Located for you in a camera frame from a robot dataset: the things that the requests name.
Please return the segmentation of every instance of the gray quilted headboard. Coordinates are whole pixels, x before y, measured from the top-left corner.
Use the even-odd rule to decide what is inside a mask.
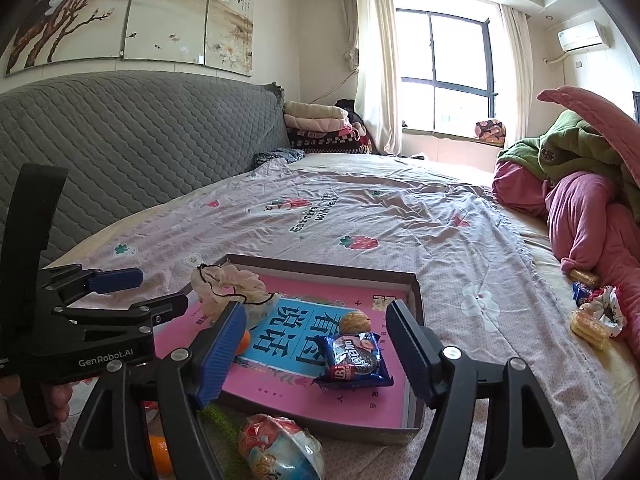
[[[0,233],[25,162],[69,169],[54,218],[53,261],[143,209],[250,169],[288,146],[283,91],[173,72],[99,72],[0,95]]]

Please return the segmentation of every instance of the orange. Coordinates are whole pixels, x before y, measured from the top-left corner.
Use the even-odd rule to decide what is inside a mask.
[[[166,440],[163,436],[149,435],[151,444],[151,455],[154,457],[156,471],[161,475],[170,475],[174,472],[169,458],[169,450],[166,448]]]
[[[249,344],[251,343],[251,334],[249,334],[248,330],[244,331],[242,335],[242,339],[240,340],[240,344],[238,345],[238,350],[236,350],[236,355],[240,355],[247,348],[249,348]]]

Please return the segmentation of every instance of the blue snack wrapper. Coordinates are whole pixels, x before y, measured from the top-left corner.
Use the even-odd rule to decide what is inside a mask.
[[[378,340],[372,332],[327,335],[314,338],[326,363],[314,382],[324,388],[352,389],[392,386]]]
[[[574,301],[577,306],[585,304],[591,294],[593,294],[593,289],[590,286],[581,282],[574,282]]]

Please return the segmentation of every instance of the toy egg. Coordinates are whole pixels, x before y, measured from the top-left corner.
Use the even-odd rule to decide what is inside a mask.
[[[340,318],[341,334],[361,334],[371,332],[371,320],[361,310],[353,310]]]
[[[257,479],[321,480],[324,477],[320,443],[283,416],[249,417],[238,444],[240,455]]]

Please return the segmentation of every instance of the curtain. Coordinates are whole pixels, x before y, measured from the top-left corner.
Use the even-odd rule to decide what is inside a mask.
[[[342,8],[347,22],[347,34],[349,36],[349,49],[344,54],[344,60],[349,64],[349,69],[355,72],[359,65],[358,4],[356,0],[342,0]]]
[[[513,59],[510,99],[511,121],[506,123],[507,135],[504,147],[513,146],[527,136],[529,111],[533,99],[533,54],[527,16],[513,7],[499,5],[504,33]]]
[[[400,73],[394,0],[357,0],[360,68],[355,110],[376,147],[398,155],[402,123],[398,111]]]

